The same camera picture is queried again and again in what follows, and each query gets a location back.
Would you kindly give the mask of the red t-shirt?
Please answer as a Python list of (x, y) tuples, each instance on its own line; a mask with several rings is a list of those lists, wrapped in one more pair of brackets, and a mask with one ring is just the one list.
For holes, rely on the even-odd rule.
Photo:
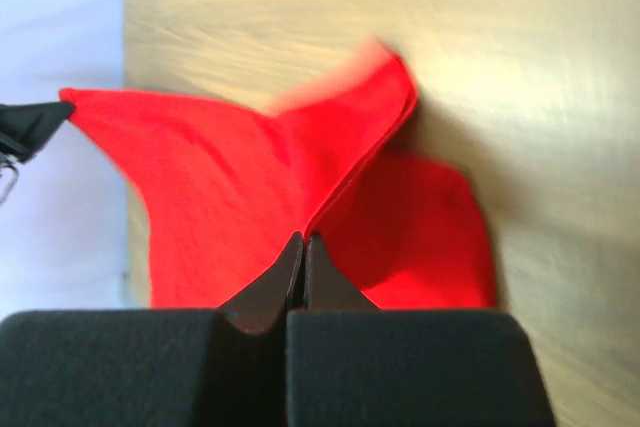
[(378, 42), (267, 114), (218, 99), (66, 88), (72, 123), (137, 188), (150, 304), (218, 307), (294, 233), (386, 309), (492, 308), (489, 234), (466, 178), (390, 146), (418, 89)]

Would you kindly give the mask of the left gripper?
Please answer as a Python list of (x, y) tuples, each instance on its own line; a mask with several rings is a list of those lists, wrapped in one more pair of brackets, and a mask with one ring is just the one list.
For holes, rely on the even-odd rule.
[(73, 112), (74, 105), (66, 101), (1, 105), (1, 205), (18, 181), (17, 163), (42, 150)]

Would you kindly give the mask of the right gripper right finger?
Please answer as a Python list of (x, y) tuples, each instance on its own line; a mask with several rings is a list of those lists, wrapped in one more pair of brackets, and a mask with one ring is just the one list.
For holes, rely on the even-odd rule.
[(291, 426), (552, 426), (529, 338), (495, 310), (381, 310), (308, 243), (286, 328)]

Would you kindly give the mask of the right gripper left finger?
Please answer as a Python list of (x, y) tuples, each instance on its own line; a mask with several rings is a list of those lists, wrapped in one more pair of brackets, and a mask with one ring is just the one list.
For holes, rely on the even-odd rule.
[(304, 240), (218, 309), (29, 311), (1, 324), (5, 426), (281, 426)]

